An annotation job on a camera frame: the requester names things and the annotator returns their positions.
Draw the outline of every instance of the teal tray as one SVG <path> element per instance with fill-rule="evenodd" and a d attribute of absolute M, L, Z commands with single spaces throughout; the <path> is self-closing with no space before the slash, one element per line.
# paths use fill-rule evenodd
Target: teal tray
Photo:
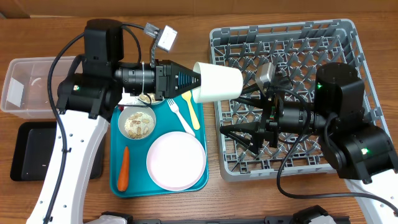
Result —
<path fill-rule="evenodd" d="M 192 127 L 187 103 L 182 99 L 181 96 L 176 97 L 174 100 L 180 108 L 181 115 Z M 201 103 L 194 103 L 193 100 L 192 105 L 200 123 L 200 129 L 197 131 L 194 130 L 195 136 L 201 142 L 207 155 L 203 106 Z M 118 197 L 129 198 L 178 193 L 164 190 L 152 181 L 147 171 L 146 160 L 150 146 L 161 135 L 171 131 L 185 131 L 178 120 L 177 115 L 170 110 L 166 101 L 159 105 L 152 106 L 152 109 L 156 114 L 156 126 L 154 131 L 148 137 L 142 140 L 131 140 L 124 137 L 118 128 L 118 119 L 121 112 L 117 108 L 113 111 L 111 120 L 110 186 L 113 193 Z M 130 151 L 129 187 L 125 192 L 120 192 L 118 191 L 118 177 L 123 160 L 124 148 L 126 146 L 129 147 Z M 201 179 L 189 189 L 179 192 L 200 190 L 207 184 L 208 179 L 209 170 L 206 160 L 206 168 Z"/>

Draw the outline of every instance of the black tray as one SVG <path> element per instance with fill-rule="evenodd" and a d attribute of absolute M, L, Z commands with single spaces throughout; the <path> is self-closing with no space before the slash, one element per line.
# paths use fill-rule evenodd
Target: black tray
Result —
<path fill-rule="evenodd" d="M 18 130 L 10 177 L 14 181 L 44 180 L 55 142 L 57 124 L 26 122 Z M 91 179 L 102 175 L 104 139 L 94 159 Z"/>

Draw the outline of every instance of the pink plate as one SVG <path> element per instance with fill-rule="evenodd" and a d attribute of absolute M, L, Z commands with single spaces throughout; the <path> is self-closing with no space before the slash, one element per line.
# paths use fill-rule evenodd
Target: pink plate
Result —
<path fill-rule="evenodd" d="M 206 154 L 193 136 L 174 131 L 156 139 L 149 148 L 147 170 L 151 179 L 165 190 L 192 187 L 203 175 Z"/>

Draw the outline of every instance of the clear plastic container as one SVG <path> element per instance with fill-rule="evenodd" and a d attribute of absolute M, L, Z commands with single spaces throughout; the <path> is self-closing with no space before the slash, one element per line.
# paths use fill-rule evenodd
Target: clear plastic container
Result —
<path fill-rule="evenodd" d="M 47 77 L 55 57 L 18 58 L 10 62 L 1 95 L 1 110 L 24 119 L 54 118 L 47 94 Z M 75 56 L 62 57 L 52 77 L 52 92 L 57 102 L 57 88 Z M 76 72 L 81 72 L 81 65 Z"/>

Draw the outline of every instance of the cable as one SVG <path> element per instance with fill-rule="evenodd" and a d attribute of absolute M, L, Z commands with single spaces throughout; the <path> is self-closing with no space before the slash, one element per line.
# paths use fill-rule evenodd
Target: cable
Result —
<path fill-rule="evenodd" d="M 304 138 L 302 138 L 298 143 L 303 143 L 303 142 L 304 142 L 305 140 L 307 140 L 310 136 L 311 136 L 311 135 L 308 134 L 307 136 L 305 136 Z M 289 142 L 289 141 L 283 140 L 283 139 L 281 139 L 281 138 L 278 138 L 278 140 L 279 140 L 280 142 L 282 142 L 282 143 L 285 143 L 285 144 L 294 144 L 294 142 Z"/>
<path fill-rule="evenodd" d="M 145 29 L 143 26 L 140 26 L 138 24 L 133 24 L 133 23 L 130 23 L 130 22 L 123 22 L 122 24 L 125 25 L 125 26 L 131 26 L 131 27 L 135 27 L 135 28 L 138 28 L 138 29 L 142 29 L 142 30 Z"/>
<path fill-rule="evenodd" d="M 141 46 L 139 45 L 139 41 L 136 37 L 136 35 L 131 31 L 130 28 L 126 27 L 126 25 L 122 26 L 122 29 L 124 29 L 125 31 L 127 31 L 129 34 L 132 35 L 132 38 L 134 38 L 134 40 L 136 41 L 137 44 L 137 50 L 138 50 L 138 62 L 137 63 L 141 63 Z"/>
<path fill-rule="evenodd" d="M 69 67 L 68 77 L 75 74 L 77 67 L 79 66 L 80 62 L 83 60 L 84 54 L 77 55 L 74 59 L 72 64 Z"/>
<path fill-rule="evenodd" d="M 390 208 L 394 211 L 395 215 L 398 215 L 398 208 L 397 208 L 397 207 L 395 207 L 395 206 L 394 206 L 392 203 L 390 203 L 389 201 L 387 201 L 387 200 L 385 200 L 385 199 L 383 199 L 383 198 L 380 198 L 380 197 L 378 197 L 378 196 L 376 196 L 376 195 L 372 195 L 372 194 L 355 193 L 355 192 L 352 193 L 352 192 L 350 192 L 350 193 L 296 195 L 296 194 L 287 193 L 286 191 L 284 191 L 284 190 L 282 189 L 282 187 L 280 186 L 280 177 L 281 177 L 281 175 L 282 175 L 282 171 L 283 171 L 283 169 L 284 169 L 284 167 L 285 167 L 285 164 L 286 164 L 286 162 L 287 162 L 287 159 L 293 154 L 294 149 L 295 149 L 295 148 L 297 147 L 297 145 L 299 144 L 299 139 L 302 138 L 302 136 L 304 135 L 304 133 L 306 133 L 306 131 L 307 131 L 308 128 L 309 128 L 310 118 L 311 118 L 311 116 L 310 116 L 310 115 L 311 115 L 311 112 L 310 112 L 310 110 L 309 110 L 309 108 L 308 108 L 308 105 L 307 105 L 307 103 L 305 102 L 305 100 L 304 100 L 302 97 L 300 97 L 297 93 L 294 93 L 294 92 L 291 91 L 291 90 L 284 90 L 284 89 L 278 89 L 278 90 L 276 90 L 276 91 L 283 91 L 283 92 L 285 92 L 285 93 L 291 94 L 291 95 L 293 95 L 294 97 L 298 98 L 298 100 L 300 100 L 301 104 L 304 105 L 304 108 L 305 108 L 305 110 L 307 111 L 307 118 L 306 118 L 306 120 L 305 120 L 304 129 L 303 129 L 303 131 L 299 134 L 298 138 L 296 139 L 296 141 L 294 142 L 293 146 L 292 146 L 292 147 L 290 148 L 290 150 L 288 151 L 287 155 L 284 157 L 284 159 L 283 159 L 283 161 L 282 161 L 282 163 L 281 163 L 281 165 L 280 165 L 280 167 L 279 167 L 279 170 L 278 170 L 278 173 L 277 173 L 277 176 L 276 176 L 276 184 L 277 184 L 277 187 L 278 187 L 279 192 L 281 192 L 281 193 L 282 193 L 283 195 L 285 195 L 286 197 L 296 198 L 296 199 L 318 199 L 318 198 L 335 198 L 335 197 L 363 197 L 363 198 L 370 198 L 370 199 L 377 200 L 377 201 L 379 201 L 379 202 L 381 202 L 381 203 L 387 205 L 388 207 L 390 207 Z"/>
<path fill-rule="evenodd" d="M 83 36 L 84 36 L 84 33 L 79 34 L 77 37 L 75 37 L 73 40 L 71 40 L 66 46 L 64 46 L 64 48 L 61 50 L 61 52 L 58 53 L 58 55 L 55 57 L 54 61 L 51 64 L 50 71 L 49 71 L 49 77 L 47 79 L 47 93 L 49 94 L 49 102 L 50 102 L 51 110 L 55 116 L 55 119 L 57 120 L 58 125 L 60 126 L 60 131 L 61 131 L 61 136 L 62 136 L 62 160 L 61 160 L 60 172 L 58 174 L 58 179 L 57 179 L 57 182 L 55 183 L 54 192 L 51 196 L 51 200 L 49 203 L 49 208 L 47 209 L 47 213 L 45 214 L 45 217 L 43 219 L 43 224 L 47 224 L 50 221 L 51 212 L 54 208 L 55 199 L 57 198 L 58 191 L 60 190 L 63 171 L 65 170 L 65 164 L 67 162 L 67 153 L 68 153 L 67 135 L 65 133 L 65 128 L 63 127 L 60 115 L 58 114 L 58 111 L 55 107 L 54 99 L 52 97 L 52 89 L 51 89 L 52 74 L 53 74 L 54 68 L 57 65 L 57 62 L 60 60 L 61 56 L 68 50 L 68 48 L 70 46 L 72 46 L 72 44 L 74 44 L 78 39 L 82 38 Z"/>
<path fill-rule="evenodd" d="M 259 90 L 259 86 L 257 86 L 257 84 L 253 84 L 250 86 L 247 86 L 245 88 L 242 89 L 241 95 L 245 95 L 248 93 L 252 93 L 254 91 L 258 91 Z"/>
<path fill-rule="evenodd" d="M 149 96 L 148 93 L 145 93 L 145 95 L 148 96 L 148 98 L 149 98 L 149 105 L 152 105 L 152 98 Z"/>

